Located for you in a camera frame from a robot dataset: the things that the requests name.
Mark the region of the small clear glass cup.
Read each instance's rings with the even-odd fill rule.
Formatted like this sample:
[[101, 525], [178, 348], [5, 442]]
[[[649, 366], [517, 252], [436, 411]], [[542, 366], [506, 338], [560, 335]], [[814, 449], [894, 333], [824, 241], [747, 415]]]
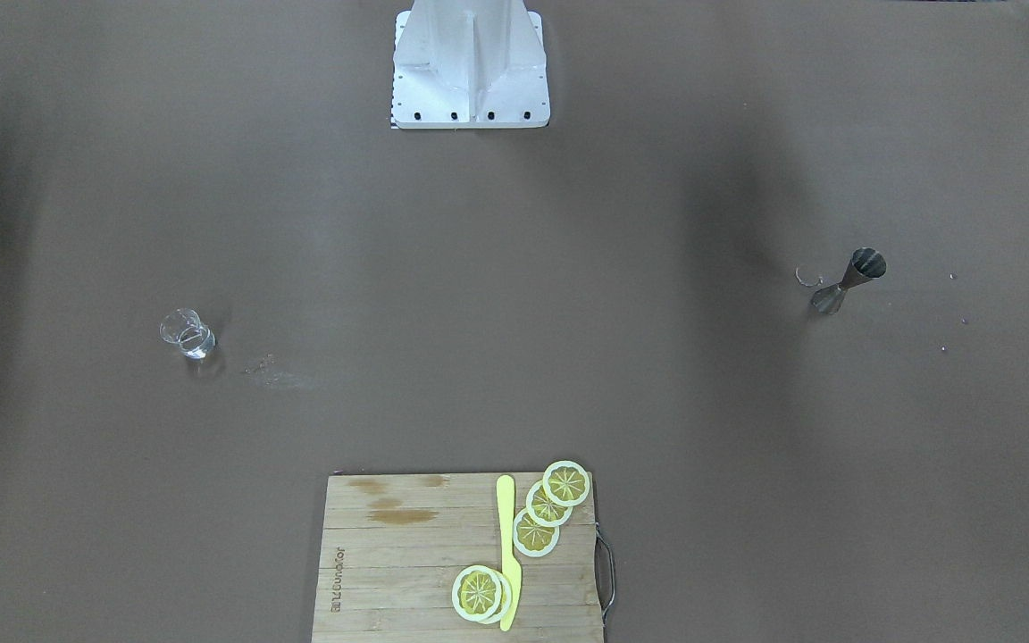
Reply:
[[179, 308], [159, 322], [159, 338], [173, 345], [189, 361], [203, 361], [216, 347], [216, 335], [196, 310]]

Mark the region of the steel double jigger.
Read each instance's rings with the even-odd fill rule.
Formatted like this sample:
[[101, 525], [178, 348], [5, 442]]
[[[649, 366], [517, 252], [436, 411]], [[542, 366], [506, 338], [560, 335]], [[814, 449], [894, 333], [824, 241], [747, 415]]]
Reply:
[[832, 316], [844, 305], [846, 294], [850, 289], [866, 284], [871, 280], [878, 280], [885, 276], [886, 272], [887, 262], [881, 252], [875, 251], [871, 247], [855, 249], [841, 280], [833, 282], [826, 288], [818, 289], [809, 303], [817, 313]]

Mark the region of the yellow plastic knife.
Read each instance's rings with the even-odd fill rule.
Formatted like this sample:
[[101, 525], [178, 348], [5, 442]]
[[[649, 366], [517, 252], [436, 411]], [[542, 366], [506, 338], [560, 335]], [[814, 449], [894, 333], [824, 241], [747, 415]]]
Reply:
[[510, 583], [510, 606], [499, 619], [499, 630], [507, 632], [514, 622], [523, 583], [523, 569], [514, 557], [514, 477], [510, 473], [503, 473], [497, 479], [497, 509], [501, 573]]

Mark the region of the lemon slice upper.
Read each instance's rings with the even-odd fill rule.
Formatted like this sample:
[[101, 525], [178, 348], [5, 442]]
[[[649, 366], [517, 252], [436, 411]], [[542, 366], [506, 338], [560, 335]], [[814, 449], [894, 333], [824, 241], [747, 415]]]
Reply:
[[542, 489], [551, 504], [559, 507], [576, 507], [583, 504], [592, 490], [592, 477], [583, 465], [571, 460], [560, 460], [548, 465], [543, 472]]

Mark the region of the lemon slice middle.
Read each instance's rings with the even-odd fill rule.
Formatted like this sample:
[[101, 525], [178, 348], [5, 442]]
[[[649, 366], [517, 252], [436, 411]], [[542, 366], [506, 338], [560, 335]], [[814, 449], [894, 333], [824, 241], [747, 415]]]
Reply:
[[573, 508], [549, 499], [542, 480], [532, 484], [525, 499], [525, 512], [531, 522], [542, 528], [560, 528], [572, 516]]

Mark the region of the wooden cutting board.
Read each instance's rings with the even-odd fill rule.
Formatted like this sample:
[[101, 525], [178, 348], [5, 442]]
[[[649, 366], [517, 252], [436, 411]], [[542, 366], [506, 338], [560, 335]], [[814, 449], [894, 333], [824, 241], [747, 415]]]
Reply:
[[314, 642], [605, 642], [613, 555], [590, 492], [559, 545], [520, 556], [509, 630], [455, 614], [465, 567], [502, 565], [498, 474], [334, 475], [322, 516]]

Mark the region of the lemon slice on knife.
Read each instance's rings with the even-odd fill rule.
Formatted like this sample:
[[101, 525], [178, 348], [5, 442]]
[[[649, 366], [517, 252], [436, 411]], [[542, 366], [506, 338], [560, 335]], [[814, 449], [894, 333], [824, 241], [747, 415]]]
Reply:
[[495, 626], [514, 605], [514, 590], [503, 573], [477, 564], [466, 566], [457, 574], [450, 598], [458, 617], [481, 626]]

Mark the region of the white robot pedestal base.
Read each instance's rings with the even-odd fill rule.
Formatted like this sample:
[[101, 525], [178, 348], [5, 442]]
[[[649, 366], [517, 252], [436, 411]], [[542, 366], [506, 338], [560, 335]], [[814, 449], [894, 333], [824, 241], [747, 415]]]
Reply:
[[544, 24], [523, 1], [416, 1], [393, 45], [389, 126], [548, 126]]

